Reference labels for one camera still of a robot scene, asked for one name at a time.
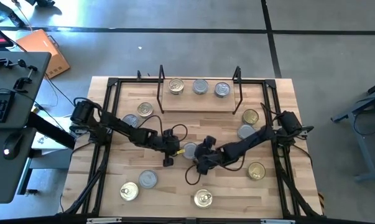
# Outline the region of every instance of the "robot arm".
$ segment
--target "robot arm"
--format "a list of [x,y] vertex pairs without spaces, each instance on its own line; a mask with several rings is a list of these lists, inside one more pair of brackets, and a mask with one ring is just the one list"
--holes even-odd
[[281,128],[276,132],[269,124],[263,126],[254,134],[239,142],[231,142],[224,144],[212,150],[212,146],[216,144],[216,139],[207,136],[203,143],[199,144],[195,151],[197,159],[197,172],[206,175],[209,169],[215,166],[225,167],[238,161],[244,156],[246,151],[257,146],[258,144],[276,139],[278,144],[292,145],[295,143],[294,137],[298,136],[302,131],[312,130],[312,127],[304,128],[298,121],[293,112],[284,111],[276,117],[280,121]]
[[[99,121],[93,116],[95,109],[98,110]],[[153,129],[133,128],[111,113],[103,111],[100,105],[89,100],[78,102],[70,119],[76,124],[70,129],[90,132],[90,142],[100,145],[106,144],[109,142],[108,133],[112,129],[128,137],[129,141],[135,146],[165,153],[164,167],[174,164],[174,160],[170,156],[176,155],[177,151],[180,150],[180,141],[177,136],[174,136],[172,129],[165,130],[162,136],[158,136],[158,132]]]

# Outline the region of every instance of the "wooden table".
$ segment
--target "wooden table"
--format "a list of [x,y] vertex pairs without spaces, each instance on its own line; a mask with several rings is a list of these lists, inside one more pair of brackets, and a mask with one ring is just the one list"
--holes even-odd
[[[93,77],[88,98],[102,104],[107,80],[108,77]],[[292,80],[276,79],[276,83],[281,110],[293,111],[299,117]],[[235,88],[235,91],[236,102],[238,102],[238,88]],[[231,113],[174,112],[161,114],[155,98],[156,93],[157,85],[153,83],[122,84],[117,117],[122,118],[130,113],[136,114],[136,108],[140,103],[149,102],[154,107],[154,114],[162,118],[164,129],[171,128],[179,123],[187,125],[188,136],[186,140],[181,142],[181,146],[189,141],[199,144],[207,135],[217,138],[217,146],[227,142],[239,141],[236,131],[242,125],[241,115],[246,109],[254,109],[259,113],[260,118],[254,125],[255,128],[259,129],[265,124],[264,113],[259,104],[263,102],[262,88],[259,85],[243,85],[244,101],[236,115]],[[113,96],[110,99],[109,110],[111,110],[112,102]],[[144,127],[159,130],[159,122],[153,118],[146,122]],[[183,136],[185,131],[183,128],[176,128],[175,133],[178,136]],[[296,145],[307,150],[304,141],[296,140]],[[282,217],[274,160],[269,141],[247,152],[245,164],[240,171],[230,172],[221,167],[216,167],[209,170],[208,175],[203,175],[201,181],[194,186],[185,182],[185,171],[187,167],[192,165],[192,161],[187,160],[182,155],[175,158],[174,166],[164,168],[162,167],[163,153],[136,147],[126,137],[118,133],[113,135],[112,143],[100,209],[101,217]],[[86,185],[92,153],[93,146],[91,145],[74,153],[72,157],[63,191],[62,203],[65,209],[72,204]],[[312,208],[321,213],[309,158],[298,149],[291,147],[290,159],[296,187]],[[253,181],[247,177],[247,168],[252,162],[260,162],[265,166],[266,176],[262,180]],[[229,167],[237,168],[240,165],[241,160]],[[140,187],[138,198],[132,202],[124,201],[119,195],[122,184],[129,181],[138,184],[139,174],[146,169],[154,170],[157,173],[159,180],[157,185],[153,189]],[[188,174],[190,182],[196,180],[197,177],[198,174],[194,169]],[[199,189],[208,189],[213,194],[213,203],[209,209],[200,209],[194,204],[193,196]],[[288,206],[290,211],[293,211],[289,191],[286,190],[286,192]],[[93,208],[95,196],[96,188],[91,196],[90,210]]]

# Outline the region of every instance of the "tin can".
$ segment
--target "tin can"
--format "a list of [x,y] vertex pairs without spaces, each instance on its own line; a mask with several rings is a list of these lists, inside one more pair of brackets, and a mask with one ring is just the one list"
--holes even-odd
[[215,86],[215,95],[219,98],[225,98],[230,93],[230,86],[227,83],[219,82]]
[[197,145],[194,142],[188,142],[183,146],[185,152],[183,153],[184,158],[186,159],[195,159],[195,149]]
[[208,91],[208,82],[205,80],[195,80],[193,83],[193,92],[198,95],[205,94]]
[[139,124],[139,118],[137,118],[137,116],[135,116],[134,114],[125,115],[123,121],[132,126],[133,128],[136,128],[137,124]]
[[131,201],[134,200],[139,194],[139,188],[134,182],[126,182],[121,187],[121,190],[119,190],[119,194],[125,201]]
[[252,180],[261,180],[266,175],[266,170],[260,162],[253,162],[248,167],[248,177]]
[[153,170],[145,170],[139,176],[139,184],[145,189],[151,189],[157,184],[157,174]]
[[243,124],[241,125],[241,127],[239,127],[237,135],[240,139],[244,140],[255,132],[255,129],[251,125]]
[[212,194],[207,189],[201,189],[194,195],[194,202],[198,208],[208,208],[212,204]]
[[248,109],[243,113],[243,122],[253,125],[259,120],[259,115],[255,110]]
[[182,94],[184,86],[183,80],[179,78],[171,79],[168,84],[170,92],[175,95]]
[[150,103],[147,103],[147,102],[141,103],[137,107],[137,113],[142,118],[148,118],[149,116],[151,116],[153,114],[153,112],[154,112],[154,110],[152,108],[152,105]]

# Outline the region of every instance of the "orange box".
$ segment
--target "orange box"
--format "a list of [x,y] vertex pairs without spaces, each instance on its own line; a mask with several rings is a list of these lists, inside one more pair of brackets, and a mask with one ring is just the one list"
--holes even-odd
[[70,68],[70,65],[57,48],[57,43],[42,29],[20,38],[16,42],[28,52],[50,52],[52,54],[46,69],[49,78],[53,78]]

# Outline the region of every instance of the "concrete floor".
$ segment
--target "concrete floor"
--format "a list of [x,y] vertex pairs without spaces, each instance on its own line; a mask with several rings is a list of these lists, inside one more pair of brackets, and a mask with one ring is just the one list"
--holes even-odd
[[[375,30],[375,0],[267,0],[273,29]],[[33,26],[98,28],[265,29],[260,0],[57,0],[55,9],[34,9],[21,2]],[[4,21],[0,26],[11,26]],[[17,38],[25,32],[6,32]],[[157,74],[168,76],[232,74],[274,78],[265,34],[125,34],[52,32],[72,66],[53,82],[69,97],[86,96],[93,75]],[[375,182],[357,184],[366,172],[353,132],[346,122],[330,117],[343,111],[375,84],[375,36],[275,35],[282,78],[292,78],[300,115],[315,129],[308,138],[325,215],[375,222]],[[37,101],[54,104],[55,95],[43,82]],[[59,95],[54,116],[72,112]],[[38,170],[29,188],[36,196],[16,196],[0,205],[0,219],[52,215],[57,212],[66,172]]]

